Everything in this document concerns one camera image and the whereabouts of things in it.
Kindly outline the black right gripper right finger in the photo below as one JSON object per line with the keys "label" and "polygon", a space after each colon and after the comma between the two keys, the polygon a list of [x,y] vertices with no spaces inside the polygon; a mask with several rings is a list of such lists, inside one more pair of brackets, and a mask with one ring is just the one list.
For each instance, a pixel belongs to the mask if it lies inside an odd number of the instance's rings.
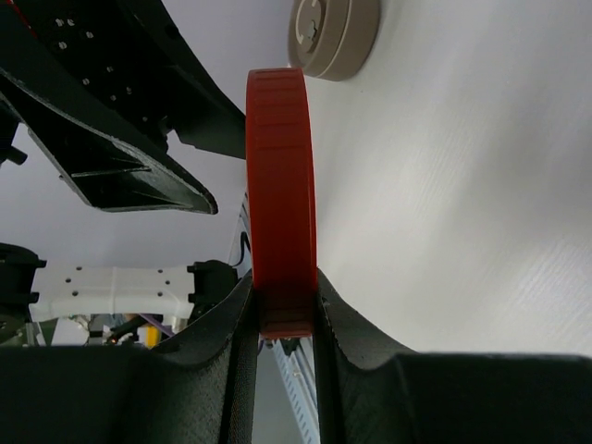
{"label": "black right gripper right finger", "polygon": [[587,443],[584,356],[413,351],[318,279],[314,365],[324,443]]}

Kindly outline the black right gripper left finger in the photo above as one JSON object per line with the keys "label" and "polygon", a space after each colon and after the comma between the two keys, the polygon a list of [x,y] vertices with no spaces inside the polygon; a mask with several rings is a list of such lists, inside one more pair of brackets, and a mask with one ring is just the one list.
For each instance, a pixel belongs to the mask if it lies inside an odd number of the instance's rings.
{"label": "black right gripper left finger", "polygon": [[253,432],[254,301],[227,298],[152,349],[4,347],[5,443],[248,443]]}

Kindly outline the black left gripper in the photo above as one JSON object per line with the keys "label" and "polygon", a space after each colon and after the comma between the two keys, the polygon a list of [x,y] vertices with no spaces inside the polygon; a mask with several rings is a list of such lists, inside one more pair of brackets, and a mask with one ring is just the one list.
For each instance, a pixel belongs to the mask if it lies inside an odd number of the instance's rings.
{"label": "black left gripper", "polygon": [[213,214],[214,195],[167,138],[242,159],[244,116],[160,1],[5,1],[1,157],[18,125],[89,206]]}

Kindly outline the red round lid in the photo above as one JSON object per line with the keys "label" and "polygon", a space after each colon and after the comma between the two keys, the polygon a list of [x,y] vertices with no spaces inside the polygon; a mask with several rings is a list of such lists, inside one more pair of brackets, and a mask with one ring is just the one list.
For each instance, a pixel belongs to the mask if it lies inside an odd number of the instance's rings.
{"label": "red round lid", "polygon": [[246,169],[253,289],[266,339],[314,331],[315,173],[303,73],[257,69],[246,88]]}

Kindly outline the taupe round lid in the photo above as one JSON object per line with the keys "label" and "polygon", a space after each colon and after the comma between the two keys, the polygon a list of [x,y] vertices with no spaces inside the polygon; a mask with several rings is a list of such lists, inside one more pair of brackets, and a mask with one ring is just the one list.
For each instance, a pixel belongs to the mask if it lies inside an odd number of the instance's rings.
{"label": "taupe round lid", "polygon": [[288,26],[288,58],[311,78],[344,81],[362,68],[376,40],[378,0],[299,0]]}

